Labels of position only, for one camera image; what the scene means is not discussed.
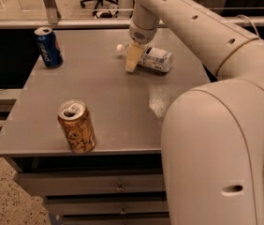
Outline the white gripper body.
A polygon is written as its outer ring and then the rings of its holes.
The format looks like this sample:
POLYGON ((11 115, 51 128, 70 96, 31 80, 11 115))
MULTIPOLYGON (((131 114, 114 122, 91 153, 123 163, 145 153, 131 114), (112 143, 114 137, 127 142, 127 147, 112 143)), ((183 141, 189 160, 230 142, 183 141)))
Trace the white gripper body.
POLYGON ((149 9, 135 2, 129 25, 129 36, 139 44, 148 44, 157 32, 160 19, 149 9))

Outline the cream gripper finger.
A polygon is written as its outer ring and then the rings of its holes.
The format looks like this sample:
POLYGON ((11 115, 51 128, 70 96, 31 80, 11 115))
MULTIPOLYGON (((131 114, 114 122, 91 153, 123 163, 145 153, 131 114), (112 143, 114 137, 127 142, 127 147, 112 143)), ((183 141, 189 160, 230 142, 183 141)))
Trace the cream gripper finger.
POLYGON ((143 54, 143 47, 138 42, 133 42, 128 46, 125 70, 132 73, 143 54))

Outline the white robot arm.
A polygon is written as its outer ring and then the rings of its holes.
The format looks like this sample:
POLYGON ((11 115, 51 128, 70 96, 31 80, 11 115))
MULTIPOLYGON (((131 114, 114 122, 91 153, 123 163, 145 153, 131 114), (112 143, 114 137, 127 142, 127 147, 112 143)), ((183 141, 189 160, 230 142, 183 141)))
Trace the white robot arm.
POLYGON ((192 0, 135 0, 130 36, 164 23, 216 77, 166 112, 170 225, 264 225, 264 40, 192 0))

